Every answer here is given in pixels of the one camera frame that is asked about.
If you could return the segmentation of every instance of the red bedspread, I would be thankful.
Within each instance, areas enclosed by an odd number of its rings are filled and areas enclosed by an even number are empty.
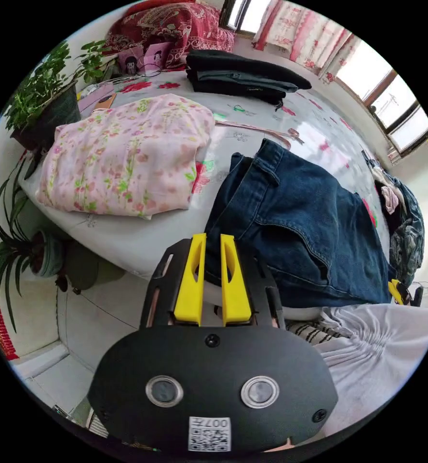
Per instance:
[[[174,42],[166,69],[179,68],[191,49],[233,49],[234,34],[219,27],[220,11],[201,3],[173,3],[126,15],[117,21],[106,37],[112,54],[127,48],[159,42]]]

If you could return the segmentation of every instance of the window frame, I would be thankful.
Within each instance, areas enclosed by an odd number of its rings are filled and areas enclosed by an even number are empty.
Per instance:
[[[256,35],[254,32],[249,32],[247,30],[242,30],[241,26],[244,21],[244,17],[246,16],[246,12],[251,4],[251,0],[242,0],[242,4],[240,9],[238,10],[238,16],[236,19],[236,24],[234,27],[228,25],[228,20],[230,19],[230,15],[233,10],[233,6],[235,5],[236,0],[225,0],[224,5],[222,7],[219,19],[219,27],[222,29],[231,30],[235,32],[235,34],[245,37],[248,39],[253,39]]]
[[[219,19],[219,27],[227,30],[231,30],[238,35],[239,37],[253,39],[256,35],[254,32],[249,32],[247,30],[242,30],[241,26],[244,21],[244,17],[246,16],[246,12],[251,4],[251,0],[242,0],[240,9],[238,11],[238,16],[235,21],[235,26],[229,26],[228,20],[230,19],[233,6],[235,5],[236,0],[225,0],[224,5],[222,6],[220,19]],[[428,139],[428,130],[421,135],[418,139],[414,140],[409,146],[404,148],[403,150],[399,150],[395,143],[392,141],[390,135],[398,129],[403,123],[405,123],[418,109],[420,106],[418,100],[415,102],[400,116],[398,117],[389,127],[385,127],[384,124],[380,121],[377,115],[370,110],[370,106],[378,99],[378,97],[389,87],[389,85],[394,81],[397,77],[397,72],[392,69],[384,78],[383,80],[376,86],[375,89],[365,98],[361,99],[346,83],[344,83],[338,77],[335,78],[334,82],[340,85],[347,93],[350,94],[352,98],[359,102],[359,104],[363,105],[365,109],[369,112],[369,114],[373,117],[377,125],[379,126],[380,130],[383,132],[386,140],[389,144],[399,153],[400,157],[404,158],[416,148],[418,148],[422,143],[424,143]]]

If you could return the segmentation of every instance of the qr code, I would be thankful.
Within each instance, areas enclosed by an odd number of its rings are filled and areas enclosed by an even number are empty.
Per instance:
[[[228,452],[230,436],[230,418],[190,417],[188,450]]]

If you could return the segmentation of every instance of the cartoon picture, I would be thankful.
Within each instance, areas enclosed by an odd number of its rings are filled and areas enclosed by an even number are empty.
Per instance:
[[[128,58],[126,58],[126,61],[125,61],[126,74],[134,76],[137,73],[137,70],[138,70],[137,62],[138,61],[135,56],[129,56]]]
[[[155,60],[156,66],[161,67],[161,64],[162,64],[162,51],[161,51],[161,50],[158,50],[158,51],[155,53],[153,59]]]

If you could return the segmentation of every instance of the plant pot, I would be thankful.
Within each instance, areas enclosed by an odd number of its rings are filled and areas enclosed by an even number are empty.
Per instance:
[[[126,273],[77,241],[72,242],[67,250],[63,270],[77,293],[94,285],[119,280]]]
[[[33,237],[33,242],[45,246],[38,260],[31,263],[31,270],[36,276],[49,278],[56,275],[63,267],[63,244],[50,234],[39,230]]]
[[[54,144],[55,129],[77,121],[80,121],[80,112],[74,81],[53,97],[32,125],[14,130],[10,137],[29,151],[37,147],[49,150]]]

